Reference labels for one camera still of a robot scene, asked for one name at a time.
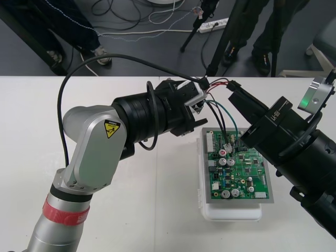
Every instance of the green light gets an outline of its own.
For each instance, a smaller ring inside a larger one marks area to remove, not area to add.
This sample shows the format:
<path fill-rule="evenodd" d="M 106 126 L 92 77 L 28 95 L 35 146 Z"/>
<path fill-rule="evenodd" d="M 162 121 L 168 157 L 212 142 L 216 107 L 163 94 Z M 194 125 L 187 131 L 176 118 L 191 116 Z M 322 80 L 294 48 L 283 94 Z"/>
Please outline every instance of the green light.
<path fill-rule="evenodd" d="M 300 104 L 300 105 L 301 105 L 302 107 L 306 107 L 308 104 L 309 104 L 309 100 L 304 99 L 304 98 L 301 100 L 301 104 Z"/>

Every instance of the green wire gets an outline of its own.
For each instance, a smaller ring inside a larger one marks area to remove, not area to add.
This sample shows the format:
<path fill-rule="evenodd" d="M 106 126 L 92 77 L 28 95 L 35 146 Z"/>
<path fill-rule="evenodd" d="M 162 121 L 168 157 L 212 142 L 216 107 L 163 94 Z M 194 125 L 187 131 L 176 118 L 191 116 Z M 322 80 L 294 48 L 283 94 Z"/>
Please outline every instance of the green wire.
<path fill-rule="evenodd" d="M 224 108 L 224 106 L 221 105 L 218 101 L 205 100 L 205 102 L 217 104 L 217 105 L 219 105 L 225 111 L 225 113 L 227 113 L 227 115 L 230 117 L 231 121 L 233 122 L 233 125 L 235 126 L 235 129 L 236 129 L 236 140 L 238 141 L 238 127 L 237 127 L 237 124 L 236 124 L 235 120 L 233 119 L 232 115 L 230 115 L 229 111 L 227 111 L 226 108 Z"/>

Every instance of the gray floor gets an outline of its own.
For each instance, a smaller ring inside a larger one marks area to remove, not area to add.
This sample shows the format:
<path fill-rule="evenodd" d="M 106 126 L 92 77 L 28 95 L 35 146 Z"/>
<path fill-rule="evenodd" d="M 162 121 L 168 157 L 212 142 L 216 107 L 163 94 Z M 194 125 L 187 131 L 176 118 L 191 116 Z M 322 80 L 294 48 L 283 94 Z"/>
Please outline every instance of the gray floor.
<path fill-rule="evenodd" d="M 108 13 L 105 16 L 93 16 L 90 12 L 90 6 L 95 0 L 76 0 L 79 7 L 93 25 L 103 25 L 108 27 L 129 27 L 128 23 L 121 23 L 120 19 Z M 181 9 L 191 9 L 199 1 L 186 0 Z M 215 12 L 214 20 L 228 17 L 232 10 L 235 0 L 222 0 Z M 248 41 L 248 45 L 239 52 L 239 61 L 230 67 L 226 76 L 258 76 L 257 71 L 253 67 L 250 60 L 250 52 L 253 43 L 262 32 L 265 23 L 272 12 L 272 2 L 265 7 L 259 17 L 259 23 Z M 105 9 L 107 6 L 104 1 L 97 6 L 96 11 Z M 139 6 L 143 15 L 150 12 L 150 8 Z M 125 17 L 136 19 L 137 12 L 132 6 L 130 0 L 114 0 L 113 9 Z M 321 27 L 328 23 L 335 16 L 336 1 L 333 0 L 311 0 L 308 6 L 298 13 L 287 29 L 282 38 L 280 53 L 278 56 L 277 72 L 283 69 L 295 70 L 321 70 L 315 58 L 306 58 L 303 54 L 305 49 L 312 43 L 315 34 Z M 137 26 L 130 31 L 147 31 L 154 29 L 167 29 L 175 20 L 183 17 L 186 12 L 177 12 L 174 16 L 162 25 L 152 25 L 145 23 Z M 187 15 L 182 21 L 176 23 L 172 29 L 192 29 L 195 16 Z M 114 32 L 99 29 L 100 32 Z M 211 40 L 205 49 L 205 60 L 207 64 L 210 62 L 215 48 L 219 42 L 219 38 L 223 30 L 213 32 Z M 14 32 L 12 32 L 2 21 L 0 21 L 0 40 L 1 57 L 0 57 L 0 75 L 2 76 L 52 76 L 53 72 L 48 66 L 23 42 Z M 143 35 L 122 36 L 125 39 L 137 39 Z M 201 76 L 205 70 L 200 60 L 200 49 L 208 34 L 196 34 L 191 41 L 184 54 L 179 51 L 180 46 L 187 38 L 187 33 L 165 33 L 157 38 L 144 38 L 138 42 L 125 42 L 120 39 L 112 39 L 109 37 L 101 37 L 101 43 L 111 53 L 127 54 L 141 59 L 151 61 L 153 63 L 178 70 L 190 76 Z M 61 42 L 68 57 L 64 61 L 64 66 L 68 66 L 71 47 L 65 42 Z M 75 51 L 72 68 L 81 62 L 79 53 Z M 115 59 L 113 66 L 101 67 L 97 63 L 92 63 L 91 68 L 102 76 L 159 76 L 166 75 L 155 69 L 151 69 L 140 64 L 126 61 L 123 59 Z M 217 73 L 221 76 L 225 68 L 220 66 Z M 92 73 L 83 68 L 76 75 L 91 76 Z"/>

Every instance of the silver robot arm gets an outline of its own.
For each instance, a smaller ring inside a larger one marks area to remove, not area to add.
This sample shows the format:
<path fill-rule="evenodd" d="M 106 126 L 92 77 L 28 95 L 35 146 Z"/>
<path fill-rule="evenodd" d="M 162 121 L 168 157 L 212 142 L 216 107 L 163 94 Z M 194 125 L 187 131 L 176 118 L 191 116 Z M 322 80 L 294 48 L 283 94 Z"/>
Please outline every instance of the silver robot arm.
<path fill-rule="evenodd" d="M 110 106 L 76 107 L 64 130 L 77 145 L 70 164 L 56 172 L 26 252 L 75 252 L 93 193 L 111 184 L 127 138 Z"/>
<path fill-rule="evenodd" d="M 112 106 L 75 107 L 63 118 L 65 134 L 77 145 L 70 164 L 56 172 L 25 252 L 75 252 L 92 195 L 111 184 L 119 160 L 134 154 L 134 144 L 157 134 L 185 135 L 207 122 L 195 121 L 206 92 L 198 83 L 166 80 L 154 91 L 114 100 Z"/>

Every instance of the tripod leg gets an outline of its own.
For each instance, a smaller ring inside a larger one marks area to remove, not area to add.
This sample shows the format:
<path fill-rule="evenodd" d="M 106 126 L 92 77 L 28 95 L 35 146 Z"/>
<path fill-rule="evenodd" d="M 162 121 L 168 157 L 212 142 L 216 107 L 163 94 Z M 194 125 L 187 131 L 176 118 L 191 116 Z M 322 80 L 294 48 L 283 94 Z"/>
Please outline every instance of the tripod leg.
<path fill-rule="evenodd" d="M 180 52 L 184 53 L 185 51 L 185 47 L 189 44 L 190 40 L 194 37 L 195 33 L 197 32 L 197 30 L 200 28 L 200 26 L 206 22 L 206 20 L 213 15 L 216 7 L 217 7 L 217 3 L 219 0 L 203 0 L 202 4 L 201 4 L 201 9 L 203 11 L 202 14 L 202 19 L 197 18 L 194 22 L 194 29 L 191 32 L 191 34 L 188 36 L 187 40 L 184 42 L 183 46 L 180 48 Z"/>
<path fill-rule="evenodd" d="M 218 71 L 219 63 L 221 62 L 221 59 L 223 57 L 223 54 L 226 50 L 227 45 L 229 44 L 229 41 L 231 39 L 232 33 L 234 29 L 236 28 L 236 24 L 238 20 L 240 19 L 242 13 L 244 12 L 246 6 L 249 4 L 249 1 L 252 0 L 236 0 L 235 5 L 233 6 L 233 9 L 231 11 L 231 14 L 229 16 L 229 20 L 227 22 L 227 25 L 225 26 L 225 29 L 223 31 L 223 34 L 220 38 L 220 41 L 218 43 L 217 49 L 215 51 L 214 57 L 206 69 L 206 75 L 208 76 L 215 76 Z"/>
<path fill-rule="evenodd" d="M 180 52 L 184 53 L 185 47 L 189 44 L 190 40 L 194 37 L 196 34 L 198 28 L 194 28 L 193 31 L 188 36 L 187 40 L 184 42 L 183 46 L 180 48 Z"/>
<path fill-rule="evenodd" d="M 273 40 L 272 40 L 272 65 L 271 65 L 271 77 L 275 77 L 277 70 L 278 53 L 281 44 L 281 22 L 282 12 L 285 6 L 286 0 L 274 0 L 273 14 Z"/>

